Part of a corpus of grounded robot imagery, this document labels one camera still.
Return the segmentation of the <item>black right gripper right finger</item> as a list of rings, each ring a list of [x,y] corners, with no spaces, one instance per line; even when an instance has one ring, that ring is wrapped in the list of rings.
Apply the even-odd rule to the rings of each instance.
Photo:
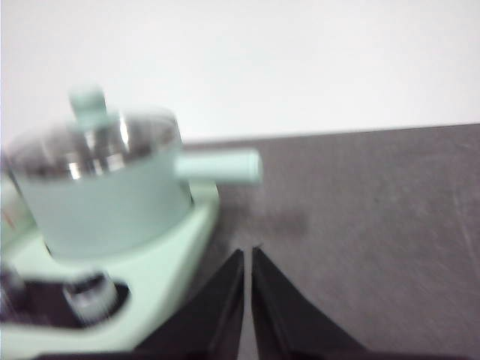
[[[373,359],[309,302],[260,248],[252,249],[251,308],[261,359]]]

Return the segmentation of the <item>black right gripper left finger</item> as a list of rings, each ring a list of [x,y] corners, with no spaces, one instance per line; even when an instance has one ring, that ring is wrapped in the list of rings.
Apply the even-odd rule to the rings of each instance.
[[[188,303],[135,348],[133,358],[236,359],[244,277],[244,252],[235,250]]]

